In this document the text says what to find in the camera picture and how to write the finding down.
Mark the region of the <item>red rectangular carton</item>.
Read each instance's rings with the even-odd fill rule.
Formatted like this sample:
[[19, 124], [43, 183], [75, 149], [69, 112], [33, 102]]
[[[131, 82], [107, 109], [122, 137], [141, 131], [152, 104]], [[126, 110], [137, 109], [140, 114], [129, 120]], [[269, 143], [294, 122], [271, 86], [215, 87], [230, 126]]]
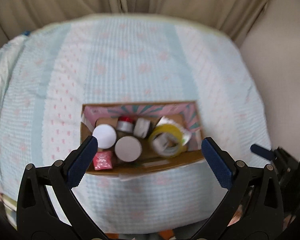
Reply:
[[93, 158], [93, 167], [94, 170], [111, 170], [112, 165], [112, 152], [111, 151], [102, 151], [97, 152]]

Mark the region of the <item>green label white jar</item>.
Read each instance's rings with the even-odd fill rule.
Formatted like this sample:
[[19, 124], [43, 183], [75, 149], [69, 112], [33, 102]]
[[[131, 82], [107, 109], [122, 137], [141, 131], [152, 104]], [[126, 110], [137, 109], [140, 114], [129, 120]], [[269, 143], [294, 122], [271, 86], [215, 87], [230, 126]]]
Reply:
[[93, 137], [97, 139], [98, 147], [108, 149], [114, 146], [117, 135], [115, 129], [108, 124], [100, 124], [93, 130]]

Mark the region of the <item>large white lid jar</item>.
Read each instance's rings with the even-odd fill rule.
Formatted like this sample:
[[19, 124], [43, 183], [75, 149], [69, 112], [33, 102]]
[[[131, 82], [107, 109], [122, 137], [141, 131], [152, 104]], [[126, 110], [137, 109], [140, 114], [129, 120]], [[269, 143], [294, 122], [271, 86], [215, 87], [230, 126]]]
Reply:
[[132, 136], [124, 136], [115, 144], [116, 156], [124, 162], [133, 162], [140, 157], [142, 145], [138, 139]]

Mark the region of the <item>yellow tape roll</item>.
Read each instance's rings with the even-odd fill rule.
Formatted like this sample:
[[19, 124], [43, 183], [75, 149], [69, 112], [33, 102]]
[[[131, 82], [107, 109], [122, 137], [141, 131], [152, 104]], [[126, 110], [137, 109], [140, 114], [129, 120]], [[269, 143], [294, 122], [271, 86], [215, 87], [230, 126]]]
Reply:
[[173, 158], [187, 150], [182, 145], [182, 133], [172, 125], [155, 127], [149, 136], [149, 144], [152, 150], [163, 158]]

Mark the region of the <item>cardboard box pink flaps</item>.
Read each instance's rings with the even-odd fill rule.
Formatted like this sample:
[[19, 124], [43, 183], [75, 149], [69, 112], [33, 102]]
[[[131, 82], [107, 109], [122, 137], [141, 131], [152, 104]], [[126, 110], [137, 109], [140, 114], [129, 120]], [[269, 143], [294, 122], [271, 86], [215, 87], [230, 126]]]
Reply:
[[[201, 152], [204, 133], [196, 101], [86, 103], [83, 104], [81, 113], [82, 141], [92, 135], [94, 128], [98, 125], [108, 124], [115, 128], [121, 117], [129, 117], [134, 123], [137, 123], [138, 119], [145, 119], [151, 123], [145, 128], [138, 126], [137, 131], [131, 133], [141, 143], [142, 152], [138, 159], [124, 162], [113, 153], [111, 169], [96, 170], [94, 165], [90, 164], [87, 169], [88, 174], [96, 176], [142, 175], [204, 161]], [[182, 152], [175, 157], [162, 157], [150, 145], [150, 136], [162, 117], [176, 122], [191, 133], [190, 140], [183, 146]]]

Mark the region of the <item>small silver red tin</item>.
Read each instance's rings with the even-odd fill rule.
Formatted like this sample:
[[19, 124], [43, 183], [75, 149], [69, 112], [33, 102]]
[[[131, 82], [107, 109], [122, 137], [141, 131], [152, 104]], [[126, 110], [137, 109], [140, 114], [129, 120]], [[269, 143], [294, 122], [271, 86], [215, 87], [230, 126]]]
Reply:
[[133, 133], [135, 121], [128, 116], [118, 117], [116, 130], [125, 133]]

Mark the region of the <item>white jar black lid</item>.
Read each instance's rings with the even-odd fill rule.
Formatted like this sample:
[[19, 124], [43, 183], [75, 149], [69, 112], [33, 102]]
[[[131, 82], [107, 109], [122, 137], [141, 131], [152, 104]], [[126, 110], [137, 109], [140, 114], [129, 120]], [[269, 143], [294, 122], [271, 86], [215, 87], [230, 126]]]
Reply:
[[151, 129], [151, 121], [144, 118], [138, 118], [135, 122], [133, 134], [134, 136], [145, 139]]

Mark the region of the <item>white pill bottle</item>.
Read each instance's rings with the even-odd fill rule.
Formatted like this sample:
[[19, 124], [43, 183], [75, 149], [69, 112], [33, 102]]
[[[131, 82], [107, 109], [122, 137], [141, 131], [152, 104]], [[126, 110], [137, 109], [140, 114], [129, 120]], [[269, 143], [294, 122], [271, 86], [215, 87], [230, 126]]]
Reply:
[[192, 137], [192, 133], [189, 130], [187, 130], [182, 124], [176, 122], [170, 117], [161, 117], [156, 126], [159, 127], [162, 125], [172, 125], [176, 127], [182, 133], [182, 145], [186, 145]]

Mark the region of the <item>blue checkered bed cover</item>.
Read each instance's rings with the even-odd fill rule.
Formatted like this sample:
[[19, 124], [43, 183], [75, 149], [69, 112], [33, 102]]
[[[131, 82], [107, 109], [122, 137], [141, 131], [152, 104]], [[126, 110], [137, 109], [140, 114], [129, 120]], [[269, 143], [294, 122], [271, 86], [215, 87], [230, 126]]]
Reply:
[[[19, 35], [0, 48], [0, 193], [16, 199], [25, 166], [80, 144], [88, 103], [195, 101], [204, 134], [234, 159], [266, 161], [264, 105], [239, 50], [208, 27], [90, 17]], [[133, 179], [87, 174], [74, 193], [105, 232], [155, 233], [206, 219], [225, 194], [204, 161]]]

